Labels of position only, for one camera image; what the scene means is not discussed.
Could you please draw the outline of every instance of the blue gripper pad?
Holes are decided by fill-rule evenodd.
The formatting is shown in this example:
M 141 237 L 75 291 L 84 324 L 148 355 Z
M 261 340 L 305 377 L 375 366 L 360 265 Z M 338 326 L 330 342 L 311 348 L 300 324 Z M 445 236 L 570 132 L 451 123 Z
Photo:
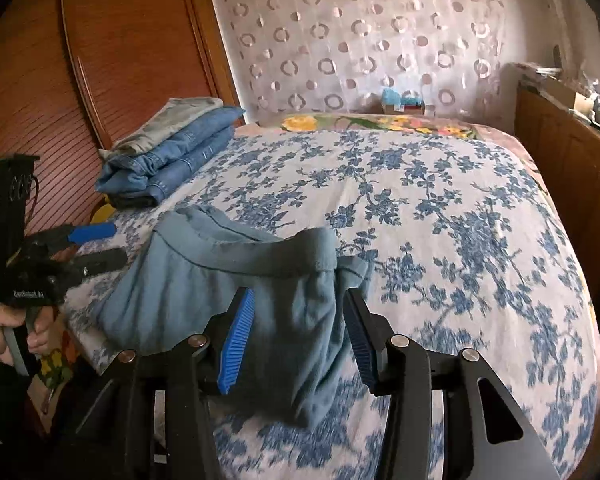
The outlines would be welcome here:
M 351 294 L 350 291 L 352 291 L 352 289 L 349 289 L 344 295 L 342 309 L 344 322 L 347 326 L 347 332 L 349 333 L 353 355 L 358 364 L 360 378 L 362 378 L 362 382 L 366 384 L 369 390 L 374 392 L 376 390 L 376 384 L 378 384 L 377 356 L 371 339 L 366 332 L 361 313 L 356 306 L 356 297 Z
M 218 390 L 222 395 L 226 395 L 238 379 L 255 312 L 254 294 L 250 288 L 243 289 L 241 296 L 234 298 L 234 301 L 239 301 L 239 304 L 220 352 Z
M 103 224 L 91 224 L 75 228 L 68 236 L 68 240 L 74 244 L 82 245 L 91 240 L 111 238 L 116 234 L 116 225 L 113 222 Z

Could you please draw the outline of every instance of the floral bed cover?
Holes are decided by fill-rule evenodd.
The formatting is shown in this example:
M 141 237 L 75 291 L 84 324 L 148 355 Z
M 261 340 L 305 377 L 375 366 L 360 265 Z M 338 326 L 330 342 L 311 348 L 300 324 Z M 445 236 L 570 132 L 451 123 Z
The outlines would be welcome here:
M 165 211 L 191 203 L 282 237 L 330 225 L 342 253 L 375 264 L 373 312 L 428 349 L 478 349 L 561 476 L 577 465 L 596 407 L 590 299 L 560 221 L 511 152 L 481 140 L 378 130 L 236 137 L 160 208 L 118 214 L 116 237 L 85 250 L 123 246 L 132 259 Z M 92 325 L 90 307 L 118 276 L 72 289 L 64 308 L 99 370 L 120 349 Z M 227 478 L 371 479 L 388 403 L 369 394 L 351 358 L 313 431 L 213 406 L 221 466 Z M 433 421 L 431 477 L 440 478 L 435 393 Z

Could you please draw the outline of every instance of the human hand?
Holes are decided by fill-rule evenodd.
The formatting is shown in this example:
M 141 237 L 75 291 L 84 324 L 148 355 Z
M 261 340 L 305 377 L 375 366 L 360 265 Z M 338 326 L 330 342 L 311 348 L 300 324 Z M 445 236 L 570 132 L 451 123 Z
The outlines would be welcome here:
M 26 311 L 11 308 L 0 303 L 0 362 L 13 366 L 13 357 L 4 339 L 4 327 L 16 328 L 24 323 Z M 40 309 L 34 323 L 34 331 L 27 337 L 29 351 L 35 354 L 48 354 L 49 330 L 54 322 L 54 310 L 51 306 Z

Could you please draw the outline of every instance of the metal screw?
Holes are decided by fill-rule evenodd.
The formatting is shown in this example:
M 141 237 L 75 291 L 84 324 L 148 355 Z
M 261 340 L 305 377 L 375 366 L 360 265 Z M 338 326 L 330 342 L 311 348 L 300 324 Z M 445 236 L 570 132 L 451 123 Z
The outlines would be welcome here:
M 478 359 L 480 359 L 480 354 L 473 348 L 465 348 L 462 350 L 462 357 L 464 357 L 467 361 L 471 361 L 475 363 Z
M 118 361 L 127 364 L 136 358 L 136 353 L 133 350 L 123 350 L 118 354 Z
M 405 335 L 396 334 L 392 336 L 390 341 L 396 348 L 407 348 L 409 346 L 409 338 Z
M 206 345 L 206 335 L 204 334 L 194 334 L 187 339 L 187 343 L 189 346 L 193 348 L 200 348 Z

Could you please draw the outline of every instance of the gray folded shirt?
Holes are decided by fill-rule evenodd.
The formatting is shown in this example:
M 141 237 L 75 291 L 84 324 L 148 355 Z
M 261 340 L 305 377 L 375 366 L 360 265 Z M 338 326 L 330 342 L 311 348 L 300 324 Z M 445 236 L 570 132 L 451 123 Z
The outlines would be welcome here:
M 183 129 L 200 116 L 220 108 L 216 97 L 170 98 L 145 124 L 116 142 L 110 150 L 98 150 L 103 160 L 114 155 L 141 155 Z
M 238 287 L 252 288 L 253 326 L 226 400 L 243 412 L 314 427 L 331 407 L 350 348 L 344 292 L 358 286 L 365 293 L 372 272 L 365 260 L 337 256 L 336 247 L 329 228 L 283 240 L 211 206 L 169 212 L 91 314 L 120 348 L 151 354 L 201 332 Z

